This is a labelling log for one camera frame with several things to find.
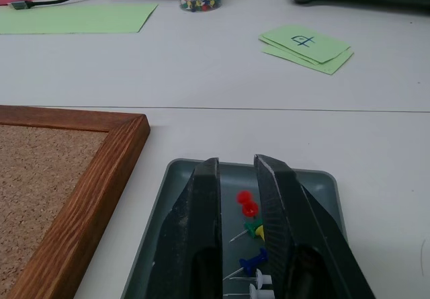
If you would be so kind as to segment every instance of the desk surface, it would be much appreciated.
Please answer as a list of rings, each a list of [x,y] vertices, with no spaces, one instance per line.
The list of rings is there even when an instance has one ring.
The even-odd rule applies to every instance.
[[[121,297],[170,161],[252,163],[255,153],[335,177],[349,245],[376,298],[428,298],[429,114],[115,110],[146,113],[152,131],[75,299]]]
[[[100,3],[119,1],[74,4]],[[330,76],[261,53],[258,35],[284,24],[355,54]],[[428,15],[378,6],[224,0],[189,13],[159,1],[138,34],[0,36],[0,104],[428,112],[429,27]]]

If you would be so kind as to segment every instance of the gray tray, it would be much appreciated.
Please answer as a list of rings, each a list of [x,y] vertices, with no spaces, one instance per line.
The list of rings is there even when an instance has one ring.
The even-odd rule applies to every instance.
[[[177,159],[167,166],[157,200],[122,294],[123,299],[145,298],[146,283],[151,272],[160,227],[198,163],[201,163],[201,161]],[[337,184],[333,176],[323,171],[295,169],[295,172],[300,183],[335,219],[346,238]],[[260,238],[252,239],[250,236],[245,235],[229,243],[232,237],[243,231],[243,223],[245,222],[241,207],[236,203],[237,193],[247,189],[253,193],[254,200],[259,203],[257,177],[253,166],[221,163],[220,176],[223,275],[228,275],[239,268],[240,258],[249,259],[259,254],[259,248],[264,247],[264,242]],[[269,273],[264,265],[261,266],[260,270],[263,273]],[[225,294],[247,293],[249,291],[249,282],[226,280],[223,284],[223,291]]]

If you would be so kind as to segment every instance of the wooden frame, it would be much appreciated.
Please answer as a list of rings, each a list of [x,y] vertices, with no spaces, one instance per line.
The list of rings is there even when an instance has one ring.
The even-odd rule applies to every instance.
[[[7,299],[73,298],[149,135],[142,114],[0,105],[0,124],[107,132]]]

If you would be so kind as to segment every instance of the green card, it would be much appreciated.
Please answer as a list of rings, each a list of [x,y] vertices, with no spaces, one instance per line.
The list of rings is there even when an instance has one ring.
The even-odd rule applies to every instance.
[[[293,54],[290,54],[289,52],[286,52],[284,50],[280,50],[273,46],[266,46],[263,49],[263,52],[266,54],[274,55],[280,58],[284,58],[287,60],[290,60],[296,64],[308,67],[310,69],[314,69],[316,71],[320,71],[326,74],[332,75],[335,71],[339,69],[340,66],[345,63],[349,57],[352,56],[354,53],[352,49],[348,48],[347,50],[344,50],[338,57],[333,58],[327,62],[324,62],[322,64],[314,65],[310,62],[307,62],[299,57],[294,56]]]
[[[0,34],[119,34],[139,32],[157,4],[0,7]]]
[[[298,57],[298,58],[301,58],[301,59],[307,60],[308,62],[311,62],[311,63],[312,63],[312,64],[314,64],[314,65],[318,65],[318,64],[320,64],[320,63],[319,63],[319,62],[317,62],[316,60],[313,60],[313,59],[311,59],[311,58],[309,58],[309,57],[306,57],[306,56],[304,56],[304,55],[299,54],[298,52],[295,52],[295,51],[293,51],[293,50],[291,50],[291,49],[288,49],[288,48],[286,48],[286,47],[283,47],[282,45],[279,45],[279,44],[277,44],[277,43],[275,43],[275,42],[272,42],[271,40],[268,40],[268,39],[264,38],[263,36],[258,37],[258,39],[260,39],[262,42],[265,42],[266,44],[269,44],[269,45],[271,45],[271,46],[274,46],[274,47],[276,47],[276,48],[279,48],[280,50],[283,50],[283,51],[285,51],[285,52],[289,52],[291,55],[294,55],[295,57]]]
[[[282,26],[262,36],[317,62],[327,62],[349,48],[346,42],[302,26]]]

